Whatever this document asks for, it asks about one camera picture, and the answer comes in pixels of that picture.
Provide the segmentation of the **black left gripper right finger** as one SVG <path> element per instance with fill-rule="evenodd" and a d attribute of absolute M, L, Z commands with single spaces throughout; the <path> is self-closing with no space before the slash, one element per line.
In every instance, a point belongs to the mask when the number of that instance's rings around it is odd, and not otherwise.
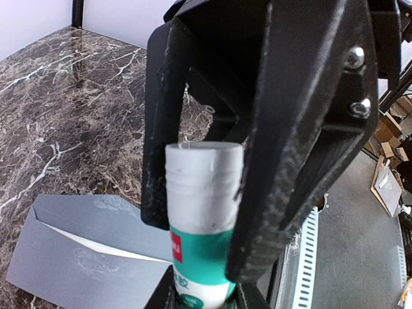
<path fill-rule="evenodd" d="M 252 283 L 236 285 L 235 304 L 237 309 L 270 309 L 257 286 Z"/>

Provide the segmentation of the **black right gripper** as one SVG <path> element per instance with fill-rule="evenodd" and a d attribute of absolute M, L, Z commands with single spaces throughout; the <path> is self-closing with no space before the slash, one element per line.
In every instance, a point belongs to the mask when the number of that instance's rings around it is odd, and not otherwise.
<path fill-rule="evenodd" d="M 398 84 L 401 1 L 176 1 L 162 26 L 162 126 L 183 92 L 223 127 L 374 129 Z"/>

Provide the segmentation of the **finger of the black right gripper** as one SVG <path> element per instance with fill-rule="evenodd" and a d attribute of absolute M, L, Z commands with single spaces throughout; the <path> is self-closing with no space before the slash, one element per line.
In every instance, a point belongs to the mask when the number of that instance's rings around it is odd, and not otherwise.
<path fill-rule="evenodd" d="M 176 22 L 158 27 L 147 44 L 141 217 L 163 230 L 169 229 L 165 147 L 178 141 L 188 51 L 188 38 Z"/>
<path fill-rule="evenodd" d="M 271 1 L 226 277 L 257 281 L 377 125 L 367 1 Z"/>

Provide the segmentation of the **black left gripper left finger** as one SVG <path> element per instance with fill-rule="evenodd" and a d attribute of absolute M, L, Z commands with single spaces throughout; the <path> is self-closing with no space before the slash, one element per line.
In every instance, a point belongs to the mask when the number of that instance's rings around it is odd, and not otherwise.
<path fill-rule="evenodd" d="M 160 282 L 149 298 L 144 309 L 175 309 L 176 290 L 174 287 L 173 267 L 168 267 Z"/>

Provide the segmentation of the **blue-grey envelope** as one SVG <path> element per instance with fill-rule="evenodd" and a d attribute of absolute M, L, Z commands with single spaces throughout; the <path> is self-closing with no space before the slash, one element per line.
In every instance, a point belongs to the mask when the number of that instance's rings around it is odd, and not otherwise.
<path fill-rule="evenodd" d="M 62 308 L 143 308 L 172 260 L 169 233 L 121 197 L 41 194 L 6 280 Z"/>

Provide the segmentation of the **green white glue stick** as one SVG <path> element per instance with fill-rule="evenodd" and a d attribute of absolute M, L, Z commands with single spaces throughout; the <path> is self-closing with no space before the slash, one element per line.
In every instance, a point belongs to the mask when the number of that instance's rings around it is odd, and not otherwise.
<path fill-rule="evenodd" d="M 237 143 L 177 143 L 165 148 L 174 283 L 189 308 L 220 308 L 234 290 L 225 267 L 242 170 L 243 148 Z"/>

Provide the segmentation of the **white letter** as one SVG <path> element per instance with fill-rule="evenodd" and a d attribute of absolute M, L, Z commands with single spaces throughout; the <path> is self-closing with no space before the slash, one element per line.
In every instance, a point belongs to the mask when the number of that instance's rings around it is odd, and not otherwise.
<path fill-rule="evenodd" d="M 139 260 L 144 260 L 144 261 L 153 261 L 153 262 L 160 262 L 160 263 L 168 263 L 167 260 L 164 259 L 158 259 L 156 257 L 149 257 L 145 256 L 142 254 L 136 254 L 133 252 L 129 252 L 126 250 L 121 250 L 115 247 L 110 247 L 107 245 L 104 245 L 102 243 L 98 243 L 96 241 L 83 238 L 80 236 L 77 236 L 75 234 L 72 234 L 70 232 L 66 232 L 62 229 L 59 229 L 57 227 L 53 227 L 49 224 L 43 223 L 43 225 L 47 226 L 48 228 L 54 230 L 55 232 L 63 235 L 64 237 L 78 243 L 79 245 L 82 245 L 83 247 L 86 247 L 88 249 L 91 249 L 92 251 L 98 252 L 99 254 L 106 254 L 106 255 L 111 255 L 111 256 L 117 256 L 120 258 L 130 258 L 130 259 L 139 259 Z"/>

